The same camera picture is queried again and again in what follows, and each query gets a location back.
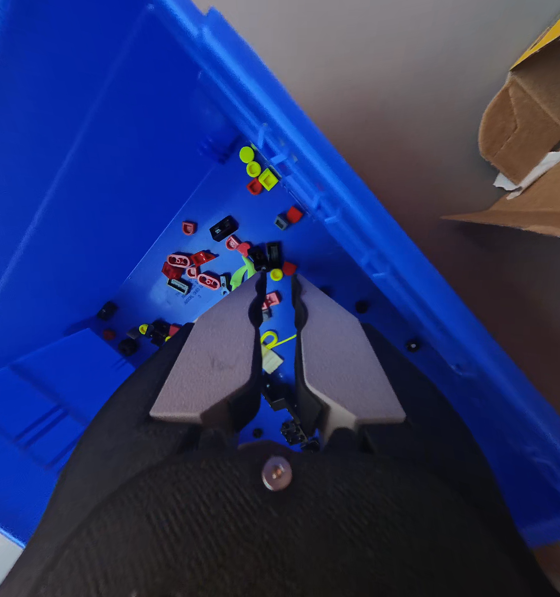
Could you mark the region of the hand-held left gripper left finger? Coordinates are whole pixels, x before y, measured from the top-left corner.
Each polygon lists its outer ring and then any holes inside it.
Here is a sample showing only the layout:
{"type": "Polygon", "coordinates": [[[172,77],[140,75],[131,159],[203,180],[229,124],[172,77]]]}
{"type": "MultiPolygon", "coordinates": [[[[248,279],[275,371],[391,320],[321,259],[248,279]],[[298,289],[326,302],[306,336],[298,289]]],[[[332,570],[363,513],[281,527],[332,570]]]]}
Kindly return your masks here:
{"type": "Polygon", "coordinates": [[[267,277],[256,273],[197,318],[150,416],[242,430],[260,408],[260,326],[267,277]]]}

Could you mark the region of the brown cardboard box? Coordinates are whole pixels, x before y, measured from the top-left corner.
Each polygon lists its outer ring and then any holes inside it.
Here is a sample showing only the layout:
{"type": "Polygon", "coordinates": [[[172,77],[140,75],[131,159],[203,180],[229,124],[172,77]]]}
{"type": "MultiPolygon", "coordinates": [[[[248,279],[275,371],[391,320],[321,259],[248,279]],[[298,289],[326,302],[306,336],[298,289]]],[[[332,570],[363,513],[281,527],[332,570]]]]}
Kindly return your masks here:
{"type": "MultiPolygon", "coordinates": [[[[560,18],[510,68],[482,116],[478,145],[484,160],[514,183],[560,150],[560,18]]],[[[560,162],[518,197],[507,195],[486,210],[442,219],[560,238],[560,162]]]]}

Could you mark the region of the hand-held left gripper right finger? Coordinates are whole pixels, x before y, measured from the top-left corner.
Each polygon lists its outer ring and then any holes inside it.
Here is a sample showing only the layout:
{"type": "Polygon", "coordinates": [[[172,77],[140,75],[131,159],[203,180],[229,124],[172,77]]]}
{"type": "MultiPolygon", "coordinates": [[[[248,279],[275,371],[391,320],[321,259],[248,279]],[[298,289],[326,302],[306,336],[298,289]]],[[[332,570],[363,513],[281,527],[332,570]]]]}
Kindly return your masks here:
{"type": "Polygon", "coordinates": [[[300,274],[292,278],[301,428],[322,444],[338,429],[402,424],[405,411],[359,319],[300,274]]]}

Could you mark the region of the white paper scrap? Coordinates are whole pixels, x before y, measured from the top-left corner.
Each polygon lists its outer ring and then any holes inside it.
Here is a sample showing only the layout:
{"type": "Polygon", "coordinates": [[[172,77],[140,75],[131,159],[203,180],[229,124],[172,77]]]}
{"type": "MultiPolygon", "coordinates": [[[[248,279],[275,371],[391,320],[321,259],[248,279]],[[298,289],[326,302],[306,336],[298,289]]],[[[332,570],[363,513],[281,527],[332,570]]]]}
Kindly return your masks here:
{"type": "Polygon", "coordinates": [[[493,186],[508,193],[508,199],[514,199],[521,195],[543,175],[549,172],[560,162],[560,150],[548,152],[543,159],[531,169],[531,171],[519,183],[512,182],[503,173],[498,173],[493,186]]]}

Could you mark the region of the blue plastic bin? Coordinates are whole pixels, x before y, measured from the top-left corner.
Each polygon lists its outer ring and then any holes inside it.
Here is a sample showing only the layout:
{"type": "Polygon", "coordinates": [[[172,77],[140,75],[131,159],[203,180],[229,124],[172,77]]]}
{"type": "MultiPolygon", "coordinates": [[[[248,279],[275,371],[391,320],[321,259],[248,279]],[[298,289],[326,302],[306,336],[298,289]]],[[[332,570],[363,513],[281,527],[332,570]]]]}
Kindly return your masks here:
{"type": "Polygon", "coordinates": [[[370,323],[470,427],[515,523],[560,540],[560,417],[216,10],[0,1],[0,533],[21,548],[141,324],[222,299],[161,272],[210,227],[282,256],[370,323]]]}

